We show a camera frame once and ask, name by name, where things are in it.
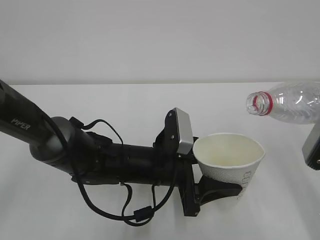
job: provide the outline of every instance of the bottle opening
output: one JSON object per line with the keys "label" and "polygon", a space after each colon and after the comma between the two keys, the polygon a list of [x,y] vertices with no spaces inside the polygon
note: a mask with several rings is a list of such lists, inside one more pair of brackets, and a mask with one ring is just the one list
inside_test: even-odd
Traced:
{"label": "bottle opening", "polygon": [[268,115],[271,112],[272,107],[272,98],[268,92],[254,92],[246,99],[246,110],[252,115]]}

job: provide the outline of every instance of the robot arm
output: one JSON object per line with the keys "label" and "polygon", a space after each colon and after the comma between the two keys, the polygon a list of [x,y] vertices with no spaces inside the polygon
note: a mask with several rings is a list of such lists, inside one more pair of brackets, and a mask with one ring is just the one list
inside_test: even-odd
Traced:
{"label": "robot arm", "polygon": [[[197,138],[193,137],[189,115],[179,108],[167,113],[164,128],[153,147],[117,144],[106,136],[84,131],[98,122],[107,123],[96,120],[84,126],[74,117],[70,120],[50,118],[0,80],[0,131],[28,143],[31,155],[38,161],[70,174],[87,205],[104,217],[126,223],[151,219],[166,203],[174,187],[179,189],[184,215],[195,217],[201,205],[237,196],[242,190],[238,184],[205,176],[195,183],[192,165],[197,161],[192,146]],[[84,185],[119,183],[170,187],[158,205],[139,209],[130,216],[112,215],[98,209],[84,188]]]}

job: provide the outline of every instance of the white paper cup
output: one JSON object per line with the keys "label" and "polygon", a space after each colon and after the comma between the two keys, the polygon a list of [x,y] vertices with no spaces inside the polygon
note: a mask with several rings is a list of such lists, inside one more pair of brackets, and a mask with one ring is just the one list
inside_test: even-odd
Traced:
{"label": "white paper cup", "polygon": [[242,186],[238,200],[266,153],[258,142],[245,135],[215,133],[195,141],[193,154],[206,177]]}

